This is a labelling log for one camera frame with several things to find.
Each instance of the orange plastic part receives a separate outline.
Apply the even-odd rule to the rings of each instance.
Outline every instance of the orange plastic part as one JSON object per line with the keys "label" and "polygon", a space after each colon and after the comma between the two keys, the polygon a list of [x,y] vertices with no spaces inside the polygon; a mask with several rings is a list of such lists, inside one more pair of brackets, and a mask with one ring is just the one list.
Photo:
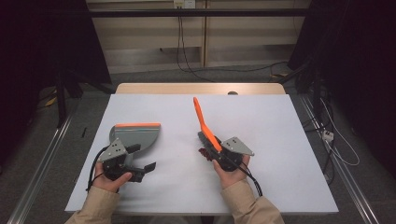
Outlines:
{"label": "orange plastic part", "polygon": [[210,131],[210,129],[206,126],[205,121],[204,121],[204,116],[202,115],[201,107],[199,105],[198,99],[196,97],[193,98],[194,101],[194,106],[195,106],[195,112],[197,113],[199,123],[201,124],[201,131],[204,134],[204,136],[210,141],[210,143],[213,145],[213,147],[218,151],[221,152],[221,146],[216,139],[215,135]]}
{"label": "orange plastic part", "polygon": [[146,126],[146,127],[158,127],[161,126],[161,123],[118,123],[115,125],[117,128],[123,128],[123,127],[140,127],[140,126]]}

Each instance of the person's left hand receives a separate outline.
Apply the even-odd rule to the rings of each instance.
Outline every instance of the person's left hand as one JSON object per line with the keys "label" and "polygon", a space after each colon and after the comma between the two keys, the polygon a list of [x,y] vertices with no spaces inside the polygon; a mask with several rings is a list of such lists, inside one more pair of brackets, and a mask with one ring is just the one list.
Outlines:
{"label": "person's left hand", "polygon": [[125,173],[122,176],[120,176],[118,179],[112,181],[108,179],[105,175],[103,175],[103,164],[101,162],[97,162],[95,165],[95,176],[98,176],[95,178],[93,181],[92,185],[99,188],[99,189],[105,189],[111,192],[116,193],[117,190],[126,182],[128,182],[129,179],[132,177],[132,173]]}

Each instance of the white table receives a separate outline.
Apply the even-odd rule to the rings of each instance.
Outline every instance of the white table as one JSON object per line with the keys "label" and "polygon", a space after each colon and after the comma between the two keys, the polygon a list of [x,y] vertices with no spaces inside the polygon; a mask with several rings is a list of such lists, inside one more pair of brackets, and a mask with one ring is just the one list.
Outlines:
{"label": "white table", "polygon": [[89,171],[97,152],[109,144],[115,123],[160,122],[154,145],[134,157],[143,167],[157,162],[142,183],[120,189],[117,213],[128,215],[224,215],[219,178],[202,147],[192,97],[197,96],[206,125],[221,140],[238,136],[254,152],[250,171],[262,191],[282,214],[338,212],[318,162],[286,94],[114,94],[92,143],[65,210],[74,212],[85,201]]}

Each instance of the beige sleeve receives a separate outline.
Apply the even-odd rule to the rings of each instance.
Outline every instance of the beige sleeve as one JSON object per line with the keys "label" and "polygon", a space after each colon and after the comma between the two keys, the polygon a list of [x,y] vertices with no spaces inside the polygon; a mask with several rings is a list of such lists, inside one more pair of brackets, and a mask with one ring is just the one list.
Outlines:
{"label": "beige sleeve", "polygon": [[116,209],[120,200],[118,193],[113,193],[105,189],[91,187],[87,199],[80,211],[73,214],[66,224],[89,223],[105,224],[111,223],[111,215]]}
{"label": "beige sleeve", "polygon": [[246,179],[224,189],[221,195],[232,211],[235,224],[284,223],[279,210],[270,201],[262,196],[255,199]]}

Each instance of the gray plastic part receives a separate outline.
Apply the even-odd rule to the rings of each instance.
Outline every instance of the gray plastic part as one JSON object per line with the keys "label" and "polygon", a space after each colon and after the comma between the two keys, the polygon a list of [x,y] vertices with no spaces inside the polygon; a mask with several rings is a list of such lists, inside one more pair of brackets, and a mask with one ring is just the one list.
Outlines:
{"label": "gray plastic part", "polygon": [[161,125],[159,126],[130,126],[130,127],[116,127],[110,131],[110,142],[119,138],[121,142],[130,147],[134,144],[140,144],[140,151],[151,146],[160,132]]}
{"label": "gray plastic part", "polygon": [[123,154],[128,154],[128,152],[125,149],[125,146],[122,144],[121,140],[119,138],[116,138],[110,146],[100,155],[99,161],[108,161],[113,158],[117,158],[118,156],[121,156]]}
{"label": "gray plastic part", "polygon": [[225,140],[224,142],[221,143],[221,145],[231,152],[239,153],[239,154],[245,154],[249,156],[254,156],[254,152],[250,150],[239,138],[237,137],[232,137],[228,140]]}

